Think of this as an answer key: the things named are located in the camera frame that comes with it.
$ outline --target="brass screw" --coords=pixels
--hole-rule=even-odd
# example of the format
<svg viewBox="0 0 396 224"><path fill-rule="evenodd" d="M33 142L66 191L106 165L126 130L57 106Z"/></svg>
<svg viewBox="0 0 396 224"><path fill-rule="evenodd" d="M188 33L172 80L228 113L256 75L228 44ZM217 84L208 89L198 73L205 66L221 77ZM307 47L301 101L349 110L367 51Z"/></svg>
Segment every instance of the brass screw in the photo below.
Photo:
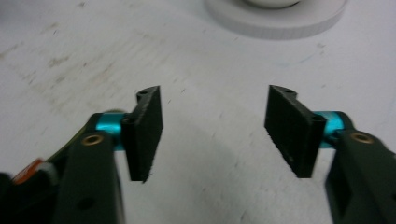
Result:
<svg viewBox="0 0 396 224"><path fill-rule="evenodd" d="M94 135L90 135L85 137L84 139L82 139L81 144L89 147L89 146L94 146L96 144L99 144L103 141L103 136L102 135L98 135L98 134L94 134Z"/></svg>
<svg viewBox="0 0 396 224"><path fill-rule="evenodd" d="M352 133L350 137L353 138L355 141L365 144L372 144L374 142L374 139L372 137L363 133Z"/></svg>

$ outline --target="white table surface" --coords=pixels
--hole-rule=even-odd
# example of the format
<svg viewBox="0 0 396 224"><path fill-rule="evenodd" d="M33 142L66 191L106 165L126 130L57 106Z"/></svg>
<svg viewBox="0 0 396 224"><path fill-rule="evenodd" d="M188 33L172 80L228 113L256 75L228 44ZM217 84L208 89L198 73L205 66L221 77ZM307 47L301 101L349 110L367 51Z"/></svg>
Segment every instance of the white table surface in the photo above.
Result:
<svg viewBox="0 0 396 224"><path fill-rule="evenodd" d="M161 85L164 130L149 181L128 182L128 223L332 223L323 181L297 179L263 128L268 85L341 110L396 151L396 2L351 0L328 32L233 33L202 0L1 0L0 170L47 158L95 112L132 110Z"/></svg>

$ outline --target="orange part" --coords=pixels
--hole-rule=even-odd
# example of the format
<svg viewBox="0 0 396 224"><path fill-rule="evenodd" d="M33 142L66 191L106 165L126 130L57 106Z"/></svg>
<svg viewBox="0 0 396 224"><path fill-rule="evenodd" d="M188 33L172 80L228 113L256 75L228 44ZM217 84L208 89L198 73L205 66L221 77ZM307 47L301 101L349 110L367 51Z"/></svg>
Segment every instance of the orange part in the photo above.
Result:
<svg viewBox="0 0 396 224"><path fill-rule="evenodd" d="M43 162L44 161L41 159L36 159L35 161L32 161L28 166L26 166L26 168L24 168L17 175L15 175L12 180L16 185L22 184L35 174L37 166Z"/></svg>

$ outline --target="black rubber pad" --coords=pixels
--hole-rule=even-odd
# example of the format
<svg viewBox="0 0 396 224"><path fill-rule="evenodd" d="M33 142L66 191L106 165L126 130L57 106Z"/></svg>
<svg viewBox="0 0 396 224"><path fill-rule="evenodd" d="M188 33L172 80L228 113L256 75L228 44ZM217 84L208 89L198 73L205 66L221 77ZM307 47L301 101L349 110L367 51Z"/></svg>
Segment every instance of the black rubber pad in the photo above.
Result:
<svg viewBox="0 0 396 224"><path fill-rule="evenodd" d="M325 125L297 101L297 92L270 86L264 127L297 177L311 177Z"/></svg>

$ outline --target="teal anodized part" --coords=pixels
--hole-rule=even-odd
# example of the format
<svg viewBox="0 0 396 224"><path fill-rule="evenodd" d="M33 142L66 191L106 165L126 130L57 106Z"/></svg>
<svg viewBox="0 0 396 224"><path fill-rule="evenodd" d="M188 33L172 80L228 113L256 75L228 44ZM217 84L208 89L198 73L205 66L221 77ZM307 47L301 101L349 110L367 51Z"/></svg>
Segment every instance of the teal anodized part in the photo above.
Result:
<svg viewBox="0 0 396 224"><path fill-rule="evenodd" d="M114 150L121 151L124 150L123 145L121 143L121 120L124 117L124 113L104 113L99 118L96 123L97 131L105 131L111 134L117 141Z"/></svg>
<svg viewBox="0 0 396 224"><path fill-rule="evenodd" d="M334 137L334 133L337 130L343 130L345 128L343 120L334 111L315 111L314 113L317 115L321 115L327 120L320 147L332 148L332 145L330 145L326 140L332 139Z"/></svg>

